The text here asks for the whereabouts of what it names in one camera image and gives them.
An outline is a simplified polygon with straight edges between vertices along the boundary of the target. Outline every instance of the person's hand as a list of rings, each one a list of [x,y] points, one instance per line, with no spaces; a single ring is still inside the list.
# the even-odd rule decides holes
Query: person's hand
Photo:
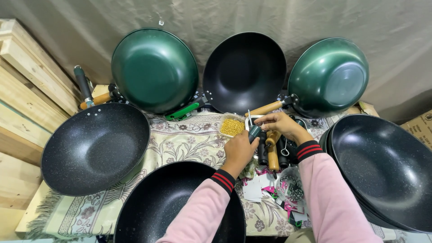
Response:
[[[250,162],[259,144],[259,137],[255,138],[250,144],[248,133],[247,130],[243,130],[242,133],[231,138],[223,148],[226,161],[221,169],[232,175],[234,179],[240,175],[244,167]]]
[[[262,130],[280,132],[284,137],[294,141],[297,146],[302,143],[313,140],[313,137],[306,129],[297,124],[291,117],[284,112],[270,113],[260,118],[257,118],[255,124],[263,122]]]

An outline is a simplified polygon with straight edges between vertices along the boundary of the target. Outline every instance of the red striped cuff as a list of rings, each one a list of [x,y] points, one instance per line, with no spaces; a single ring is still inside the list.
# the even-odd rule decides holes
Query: red striped cuff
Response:
[[[317,141],[311,140],[307,141],[305,143],[302,143],[297,149],[297,159],[299,162],[302,160],[317,154],[317,153],[324,153],[324,151],[321,149],[320,145]]]
[[[235,179],[222,169],[218,169],[210,179],[218,183],[228,194],[234,190]]]

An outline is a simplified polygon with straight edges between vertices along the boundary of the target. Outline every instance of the pink sleeve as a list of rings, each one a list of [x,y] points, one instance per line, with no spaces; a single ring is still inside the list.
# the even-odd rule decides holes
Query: pink sleeve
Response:
[[[156,243],[212,242],[229,200],[226,189],[212,179],[206,179]]]
[[[316,242],[382,243],[328,154],[311,155],[299,168]]]

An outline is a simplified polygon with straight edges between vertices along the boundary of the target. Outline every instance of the metal hook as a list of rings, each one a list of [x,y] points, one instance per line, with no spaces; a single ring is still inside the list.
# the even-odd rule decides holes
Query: metal hook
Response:
[[[280,153],[281,153],[283,156],[288,156],[288,155],[289,155],[289,151],[288,151],[288,149],[286,149],[286,143],[287,143],[287,142],[288,142],[288,139],[285,138],[285,148],[282,149],[282,150],[280,151]]]

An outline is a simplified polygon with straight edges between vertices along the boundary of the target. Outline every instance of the gray fabric backdrop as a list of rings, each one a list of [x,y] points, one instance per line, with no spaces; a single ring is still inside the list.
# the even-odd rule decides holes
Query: gray fabric backdrop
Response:
[[[18,18],[69,74],[80,64],[98,84],[112,82],[113,49],[141,27],[182,39],[200,72],[239,32],[275,39],[289,68],[307,44],[345,37],[369,61],[362,100],[399,123],[432,109],[431,12],[429,0],[0,0],[0,18]]]

